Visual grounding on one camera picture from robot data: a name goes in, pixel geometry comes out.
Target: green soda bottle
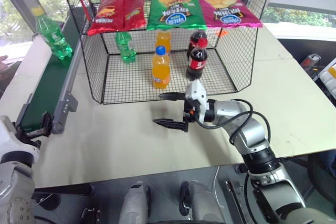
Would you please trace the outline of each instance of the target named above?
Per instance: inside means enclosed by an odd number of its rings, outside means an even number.
[[[42,35],[51,51],[60,60],[72,56],[72,48],[66,42],[58,23],[50,19],[41,6],[32,8],[36,21],[36,30]]]
[[[115,34],[115,43],[120,51],[121,59],[125,63],[135,62],[137,54],[133,49],[132,37],[127,31],[121,31]]]

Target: bottle cap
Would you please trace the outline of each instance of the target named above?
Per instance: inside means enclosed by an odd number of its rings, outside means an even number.
[[[166,49],[165,49],[164,46],[158,46],[158,47],[156,47],[155,52],[156,52],[157,55],[165,55],[166,54]]]
[[[41,16],[45,13],[41,6],[33,7],[31,11],[34,14],[34,16]]]
[[[208,45],[208,40],[206,38],[200,38],[197,45],[201,48],[205,48]]]

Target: green chip bag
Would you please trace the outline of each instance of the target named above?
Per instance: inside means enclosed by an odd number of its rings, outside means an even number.
[[[198,0],[152,0],[147,30],[206,29]]]

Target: snack bag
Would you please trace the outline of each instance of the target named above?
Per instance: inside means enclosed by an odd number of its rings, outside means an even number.
[[[199,0],[207,27],[262,27],[240,0]]]
[[[145,0],[124,0],[124,31],[142,27],[146,24],[143,12]]]
[[[152,0],[147,30],[206,29],[198,0]]]
[[[95,19],[88,30],[88,35],[121,31],[123,28],[123,0],[101,0]]]

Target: orange soda bottle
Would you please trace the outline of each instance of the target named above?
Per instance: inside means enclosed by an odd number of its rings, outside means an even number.
[[[172,39],[172,33],[171,31],[163,31],[163,30],[159,30],[156,33],[156,43],[155,43],[155,48],[158,46],[164,46],[166,49],[166,53],[170,54],[170,50],[171,50],[171,39]]]
[[[153,56],[153,85],[157,89],[165,89],[170,81],[170,58],[164,46],[157,46]]]

